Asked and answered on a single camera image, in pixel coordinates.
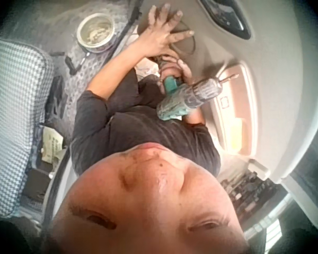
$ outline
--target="drill bit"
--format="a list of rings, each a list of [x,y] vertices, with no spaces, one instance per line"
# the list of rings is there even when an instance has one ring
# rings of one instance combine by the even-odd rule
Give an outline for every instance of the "drill bit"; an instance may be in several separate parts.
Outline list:
[[[223,83],[226,83],[226,82],[230,81],[231,79],[235,79],[237,77],[239,77],[239,74],[235,73],[235,74],[232,74],[229,77],[226,77],[226,78],[224,78],[222,80],[219,80],[219,83],[223,84]]]

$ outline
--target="man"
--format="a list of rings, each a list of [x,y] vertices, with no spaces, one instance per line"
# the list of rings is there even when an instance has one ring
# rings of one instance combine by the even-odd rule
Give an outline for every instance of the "man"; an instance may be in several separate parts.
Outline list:
[[[159,87],[150,78],[138,86],[131,71],[144,57],[174,55],[169,44],[193,35],[170,33],[182,13],[167,21],[169,8],[157,16],[155,7],[150,10],[147,30],[103,67],[78,100],[71,153],[80,177],[52,223],[46,252],[246,250],[233,205],[214,177],[219,155],[200,109],[182,121],[161,121]],[[190,69],[177,63],[189,83]]]

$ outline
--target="lip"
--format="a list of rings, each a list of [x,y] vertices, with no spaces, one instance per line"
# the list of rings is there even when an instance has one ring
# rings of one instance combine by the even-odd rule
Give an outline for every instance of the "lip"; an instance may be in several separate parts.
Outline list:
[[[136,147],[136,150],[138,150],[138,149],[151,149],[151,148],[156,148],[156,149],[160,149],[163,151],[169,151],[169,149],[166,148],[165,146],[162,146],[161,144],[153,143],[153,142],[140,144]]]

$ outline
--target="floor mat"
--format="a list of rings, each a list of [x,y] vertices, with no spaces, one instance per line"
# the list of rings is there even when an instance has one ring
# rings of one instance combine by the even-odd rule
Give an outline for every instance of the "floor mat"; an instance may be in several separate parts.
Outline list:
[[[64,52],[77,65],[85,53],[76,42],[76,29],[80,22],[93,13],[110,15],[116,24],[116,38],[124,36],[128,25],[128,17],[132,10],[129,0],[24,0],[16,2],[6,18],[0,36],[32,44],[47,53]],[[65,65],[65,57],[53,57],[55,64],[55,88],[51,101],[56,104],[56,112],[52,112],[47,125],[54,127],[65,138],[68,144],[73,131],[76,114],[76,101],[84,91],[92,77],[111,57],[115,47],[101,53],[91,54],[82,69],[70,76]],[[56,90],[62,91],[55,96]]]

